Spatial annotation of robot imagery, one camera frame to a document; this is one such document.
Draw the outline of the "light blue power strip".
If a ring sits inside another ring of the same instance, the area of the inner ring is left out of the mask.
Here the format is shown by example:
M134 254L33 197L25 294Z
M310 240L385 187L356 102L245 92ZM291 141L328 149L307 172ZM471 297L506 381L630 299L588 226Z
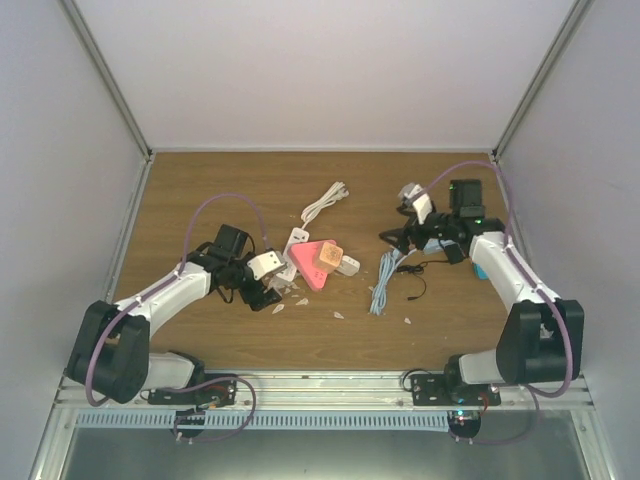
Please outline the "light blue power strip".
M426 245L422 249L422 252L425 255L440 253L443 252L444 248L449 246L450 244L450 241L431 239L427 241Z

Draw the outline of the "blue cube adapter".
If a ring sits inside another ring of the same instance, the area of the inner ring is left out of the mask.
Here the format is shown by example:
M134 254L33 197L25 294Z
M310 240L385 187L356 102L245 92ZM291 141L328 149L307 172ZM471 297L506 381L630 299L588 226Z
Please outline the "blue cube adapter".
M476 263L473 264L473 269L474 269L474 273L476 275L476 277L479 280L488 280L489 277L486 274L486 272Z

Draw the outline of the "small white charger plug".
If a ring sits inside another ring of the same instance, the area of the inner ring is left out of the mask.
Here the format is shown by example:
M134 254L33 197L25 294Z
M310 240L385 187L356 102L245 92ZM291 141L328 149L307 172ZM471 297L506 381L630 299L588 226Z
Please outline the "small white charger plug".
M360 267L361 264L358 260L348 255L343 255L336 268L336 272L347 277L352 277L360 271Z

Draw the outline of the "pink triangular power socket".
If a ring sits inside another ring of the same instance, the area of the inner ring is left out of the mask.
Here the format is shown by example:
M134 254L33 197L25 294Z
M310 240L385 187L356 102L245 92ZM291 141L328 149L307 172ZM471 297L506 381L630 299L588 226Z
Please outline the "pink triangular power socket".
M312 241L294 244L289 250L289 257L313 292L321 291L326 283L327 273L316 268L313 260L324 243L336 245L334 240Z

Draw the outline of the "white power strip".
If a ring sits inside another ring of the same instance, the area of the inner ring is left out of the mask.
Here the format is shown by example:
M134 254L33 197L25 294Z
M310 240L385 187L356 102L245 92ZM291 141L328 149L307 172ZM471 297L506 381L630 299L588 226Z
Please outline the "white power strip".
M289 235L289 238L287 240L286 246L283 251L283 258L286 262L286 268L283 271L276 274L276 277L278 280L286 284L289 284L294 280L297 273L297 267L295 266L295 264L293 263L293 260L290 257L291 247L293 245L306 243L309 241L309 238L310 238L310 234L302 228L295 227L291 230L291 233Z

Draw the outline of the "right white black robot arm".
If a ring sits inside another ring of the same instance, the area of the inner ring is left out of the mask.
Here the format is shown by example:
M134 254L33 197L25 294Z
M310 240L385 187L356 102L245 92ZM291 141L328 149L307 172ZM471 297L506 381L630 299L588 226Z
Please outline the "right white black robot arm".
M562 395L580 372L584 310L546 286L516 249L505 224L487 216L481 182L451 181L446 212L437 211L416 183L405 185L398 197L397 210L407 221L379 235L393 248L394 266L414 251L439 247L450 264L468 259L482 270L507 312L494 349L450 358L442 382L447 400L464 405L479 386L500 384L557 382L559 388L544 395Z

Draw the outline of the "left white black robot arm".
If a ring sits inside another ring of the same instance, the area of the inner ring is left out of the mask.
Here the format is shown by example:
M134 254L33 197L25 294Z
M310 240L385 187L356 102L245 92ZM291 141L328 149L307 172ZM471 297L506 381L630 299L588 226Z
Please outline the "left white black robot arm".
M88 402L132 401L143 391L166 391L185 404L203 398L204 365L180 352L154 354L152 337L189 305L216 293L224 303L239 297L254 312L277 304L280 294L265 276L284 270L273 248L255 252L245 231L222 225L212 242L188 252L176 267L141 292L115 303L88 306L64 375L85 388Z

